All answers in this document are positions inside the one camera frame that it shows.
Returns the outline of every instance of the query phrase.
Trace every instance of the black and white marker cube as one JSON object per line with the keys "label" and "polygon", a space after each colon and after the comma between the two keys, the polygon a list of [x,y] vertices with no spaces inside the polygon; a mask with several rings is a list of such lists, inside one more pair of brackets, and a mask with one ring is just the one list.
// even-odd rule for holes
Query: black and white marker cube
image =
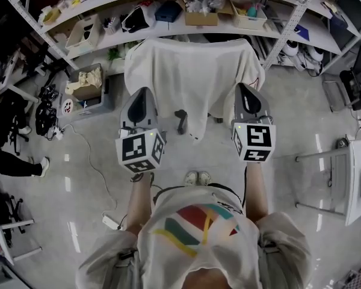
{"label": "black and white marker cube", "polygon": [[232,139],[241,161],[268,161],[276,145],[276,126],[234,123]]}
{"label": "black and white marker cube", "polygon": [[119,164],[131,173],[159,168],[165,142],[157,129],[128,135],[116,141]]}

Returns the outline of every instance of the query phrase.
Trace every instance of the power strip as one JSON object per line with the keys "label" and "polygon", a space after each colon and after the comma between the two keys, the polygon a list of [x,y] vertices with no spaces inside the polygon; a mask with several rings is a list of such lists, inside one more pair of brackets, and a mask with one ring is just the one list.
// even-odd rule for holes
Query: power strip
{"label": "power strip", "polygon": [[104,215],[102,222],[110,227],[112,230],[123,230],[123,227],[119,225],[115,220],[113,220],[110,216]]}

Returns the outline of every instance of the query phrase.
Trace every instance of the green object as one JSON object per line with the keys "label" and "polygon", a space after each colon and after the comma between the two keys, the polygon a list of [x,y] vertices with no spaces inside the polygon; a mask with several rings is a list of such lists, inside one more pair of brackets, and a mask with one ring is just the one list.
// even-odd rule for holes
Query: green object
{"label": "green object", "polygon": [[250,7],[247,11],[248,17],[257,17],[257,9],[255,7]]}
{"label": "green object", "polygon": [[108,57],[108,61],[113,61],[115,59],[121,58],[117,47],[110,48],[107,52],[107,57]]}

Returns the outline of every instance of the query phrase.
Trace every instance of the white plastic basket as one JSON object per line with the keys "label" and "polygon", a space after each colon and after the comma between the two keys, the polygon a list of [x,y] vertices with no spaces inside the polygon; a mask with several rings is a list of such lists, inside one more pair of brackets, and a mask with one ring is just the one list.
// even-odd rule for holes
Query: white plastic basket
{"label": "white plastic basket", "polygon": [[[92,25],[91,29],[85,30],[86,27],[90,25]],[[78,21],[72,29],[66,48],[69,51],[74,48],[80,52],[92,51],[97,45],[101,29],[102,25],[97,14]],[[87,40],[84,39],[84,33],[86,31],[90,32]]]}
{"label": "white plastic basket", "polygon": [[238,14],[235,6],[246,2],[255,2],[255,0],[230,0],[234,12],[233,24],[238,28],[262,30],[267,17],[261,8],[257,11],[257,17],[248,17]]}

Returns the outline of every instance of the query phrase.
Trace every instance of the gray concrete floor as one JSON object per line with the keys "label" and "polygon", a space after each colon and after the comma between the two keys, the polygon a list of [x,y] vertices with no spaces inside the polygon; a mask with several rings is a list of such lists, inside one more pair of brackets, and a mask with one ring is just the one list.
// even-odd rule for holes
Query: gray concrete floor
{"label": "gray concrete floor", "polygon": [[[55,82],[63,79],[64,75],[59,74]],[[25,88],[35,90],[45,80],[37,77]],[[116,109],[74,122],[73,126],[89,141],[92,163],[103,172],[113,198],[117,199],[117,208],[110,215],[121,220],[126,214],[131,183],[130,174],[118,166],[114,140],[118,137],[121,105],[128,95],[123,76],[112,77],[111,85]],[[354,138],[357,123],[348,110],[332,113],[321,78],[311,78],[306,72],[272,67],[262,93],[270,102],[277,126],[274,158],[263,165],[271,210],[288,213],[309,239],[315,271],[308,288],[332,288],[350,269],[361,266],[361,218],[345,227],[333,217],[296,209],[294,194],[316,204],[329,198],[330,171],[327,161],[322,168],[317,161],[297,164],[294,155],[329,150],[345,134]],[[30,121],[33,128],[34,112]],[[177,122],[175,118],[161,120],[168,131],[168,143],[162,166],[155,172],[155,184],[163,188],[181,185],[187,171],[206,170],[215,182],[243,196],[244,164],[238,162],[230,131],[209,118],[205,137],[193,146],[188,136],[177,135]],[[113,203],[102,177],[88,163],[85,141],[70,128],[62,141],[47,141],[35,131],[29,137],[28,144],[20,141],[20,157],[26,160],[27,156],[33,156],[40,161],[48,156],[51,160],[48,173],[44,178],[0,175],[0,182],[4,190],[23,198],[25,214],[36,222],[27,228],[26,235],[41,245],[43,251],[19,261],[15,269],[34,288],[73,289],[75,270],[95,239],[107,230],[102,223],[102,211],[112,209]],[[157,189],[153,188],[152,192],[155,194]]]}

